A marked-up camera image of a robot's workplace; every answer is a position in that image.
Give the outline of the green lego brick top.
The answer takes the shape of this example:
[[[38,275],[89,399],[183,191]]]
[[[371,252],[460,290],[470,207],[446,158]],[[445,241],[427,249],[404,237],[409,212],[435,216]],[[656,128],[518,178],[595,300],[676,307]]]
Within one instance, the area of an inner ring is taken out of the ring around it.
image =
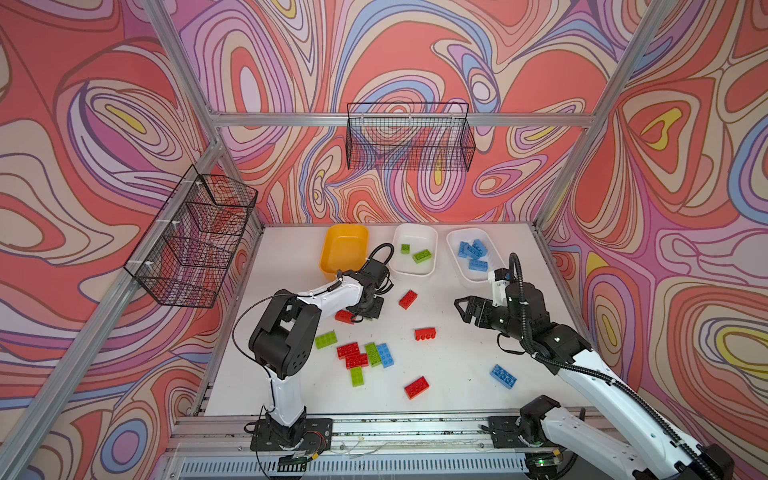
[[[432,252],[428,249],[421,250],[412,255],[412,259],[416,264],[421,264],[423,262],[431,260],[432,257],[433,257]]]

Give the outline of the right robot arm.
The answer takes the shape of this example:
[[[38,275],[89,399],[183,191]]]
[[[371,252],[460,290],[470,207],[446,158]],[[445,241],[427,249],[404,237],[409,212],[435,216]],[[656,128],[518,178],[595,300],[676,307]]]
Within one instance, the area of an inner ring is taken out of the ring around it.
[[[500,280],[490,299],[467,296],[454,306],[463,322],[521,345],[555,377],[587,399],[621,434],[616,439],[540,395],[514,424],[492,417],[496,442],[563,447],[613,479],[730,479],[735,462],[717,444],[703,445],[673,425],[627,383],[574,328],[551,321],[543,294],[529,282]]]

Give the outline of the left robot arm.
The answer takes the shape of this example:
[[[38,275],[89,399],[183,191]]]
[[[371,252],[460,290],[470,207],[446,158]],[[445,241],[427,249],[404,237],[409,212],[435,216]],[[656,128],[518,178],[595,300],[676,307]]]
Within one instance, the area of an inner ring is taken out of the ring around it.
[[[341,310],[372,318],[392,286],[388,266],[369,259],[358,270],[339,271],[321,287],[299,293],[281,289],[271,296],[248,340],[255,362],[268,372],[271,420],[292,427],[305,417],[297,376],[309,359],[320,322]]]

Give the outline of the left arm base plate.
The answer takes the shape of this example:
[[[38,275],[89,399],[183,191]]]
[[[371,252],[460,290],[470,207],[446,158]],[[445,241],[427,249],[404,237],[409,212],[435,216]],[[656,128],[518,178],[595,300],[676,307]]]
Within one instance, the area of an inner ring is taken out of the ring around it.
[[[250,450],[254,452],[306,451],[322,453],[332,445],[334,422],[331,418],[300,418],[286,427],[270,416],[244,427],[251,434]]]

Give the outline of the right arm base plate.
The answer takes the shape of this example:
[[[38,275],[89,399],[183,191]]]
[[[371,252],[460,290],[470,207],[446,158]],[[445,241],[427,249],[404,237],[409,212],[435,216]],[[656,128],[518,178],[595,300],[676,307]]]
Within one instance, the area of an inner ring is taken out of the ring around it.
[[[543,419],[529,415],[490,416],[480,429],[491,437],[493,447],[559,449],[567,451],[563,445],[552,442],[544,433]]]

